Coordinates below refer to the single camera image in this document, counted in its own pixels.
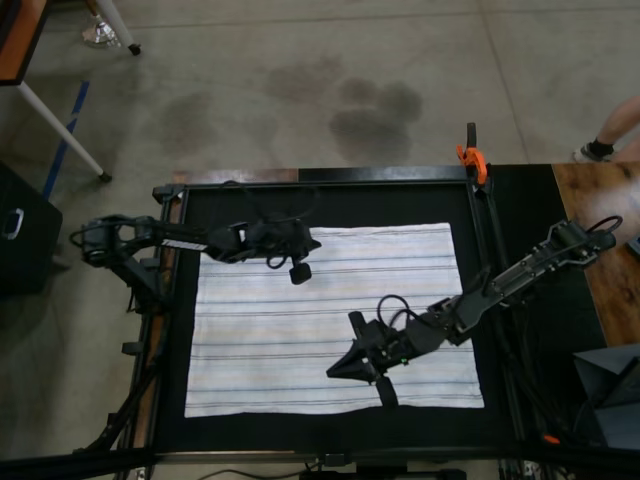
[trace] white table leg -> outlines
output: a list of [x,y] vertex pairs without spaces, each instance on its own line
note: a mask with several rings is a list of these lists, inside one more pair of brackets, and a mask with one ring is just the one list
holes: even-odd
[[133,53],[134,55],[140,55],[140,44],[135,43],[133,37],[127,30],[126,25],[122,21],[120,12],[113,4],[111,0],[96,0],[98,7],[102,11],[102,14],[107,18],[107,22],[111,25],[118,36],[118,40]]
[[31,104],[33,108],[37,110],[37,112],[42,115],[42,117],[53,127],[53,129],[60,134],[62,139],[69,144],[71,148],[73,148],[80,158],[82,158],[87,164],[98,174],[100,180],[103,182],[110,182],[111,175],[107,174],[98,162],[96,162],[91,155],[84,149],[80,142],[78,142],[73,135],[65,128],[65,126],[60,123],[60,121],[56,118],[56,116],[47,108],[47,106],[38,98],[38,96],[33,93],[25,82],[22,82],[18,85],[18,90],[22,93],[22,96]]

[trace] wooden table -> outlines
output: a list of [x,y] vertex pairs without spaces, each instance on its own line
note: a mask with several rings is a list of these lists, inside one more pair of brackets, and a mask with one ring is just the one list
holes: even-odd
[[[618,245],[640,235],[640,163],[555,165],[568,218],[581,225],[621,215]],[[605,252],[586,270],[609,346],[640,342],[640,260],[628,248]]]
[[[0,49],[0,86],[15,86],[27,102],[44,117],[64,141],[76,151],[80,158],[96,172],[100,180],[109,182],[111,176],[89,155],[69,130],[24,82],[29,62],[47,19],[50,3],[50,0],[22,0],[17,17]],[[113,24],[112,26],[118,38],[128,45],[129,50],[134,55],[138,55],[140,53],[140,45],[133,41],[111,0],[98,0],[98,3],[105,16]]]
[[[549,168],[553,168],[568,218],[588,226],[609,215],[624,217],[622,227],[616,231],[619,248],[605,252],[586,274],[608,345],[640,342],[640,264],[624,246],[625,242],[640,234],[640,164],[566,164]],[[244,183],[295,183],[299,173],[297,169],[210,171],[198,174],[177,172],[173,182],[216,184],[234,179]],[[178,198],[174,200],[170,215],[172,221],[179,218]],[[173,258],[173,251],[167,250],[165,266],[170,266]],[[151,352],[157,347],[164,321],[161,315],[152,321]],[[134,447],[149,445],[153,401],[152,387],[145,394],[138,411],[133,431]]]

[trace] white label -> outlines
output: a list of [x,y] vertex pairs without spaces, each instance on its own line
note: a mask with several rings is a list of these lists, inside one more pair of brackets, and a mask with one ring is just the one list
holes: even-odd
[[199,252],[206,250],[208,246],[208,245],[201,245],[199,243],[179,242],[178,240],[168,240],[168,239],[163,240],[162,245],[164,245],[165,247],[172,247],[172,248],[184,248],[186,250],[198,250]]

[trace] sneaker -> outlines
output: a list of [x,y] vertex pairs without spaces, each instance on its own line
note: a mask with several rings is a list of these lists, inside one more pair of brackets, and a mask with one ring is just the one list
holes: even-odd
[[578,163],[610,162],[612,158],[613,154],[599,157],[591,151],[589,143],[585,143],[581,148],[573,152],[573,160]]

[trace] blue tape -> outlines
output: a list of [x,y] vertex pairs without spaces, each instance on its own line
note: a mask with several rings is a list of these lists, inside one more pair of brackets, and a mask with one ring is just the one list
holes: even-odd
[[[87,92],[89,91],[89,82],[82,82],[80,85],[80,91],[78,92],[78,96],[76,97],[76,102],[73,105],[73,110],[71,111],[72,119],[67,125],[67,130],[69,133],[73,134],[73,131],[76,128],[76,124],[78,123],[78,114],[80,110],[82,110],[82,105],[84,104],[84,100],[87,97]],[[56,154],[53,157],[53,164],[49,169],[49,174],[47,175],[47,181],[44,184],[44,188],[42,190],[42,196],[45,200],[49,200],[51,196],[51,192],[53,192],[53,186],[56,183],[56,179],[58,178],[58,173],[60,173],[60,168],[62,167],[62,162],[64,161],[64,156],[67,153],[69,145],[64,140],[60,140],[58,144],[58,149],[56,150]]]
[[88,91],[89,82],[82,82],[82,85],[80,85],[80,91],[78,92],[78,97],[76,98],[76,103],[73,106],[73,110],[71,110],[72,115],[77,115],[78,113],[80,113],[82,104],[84,103],[84,99],[87,97]]

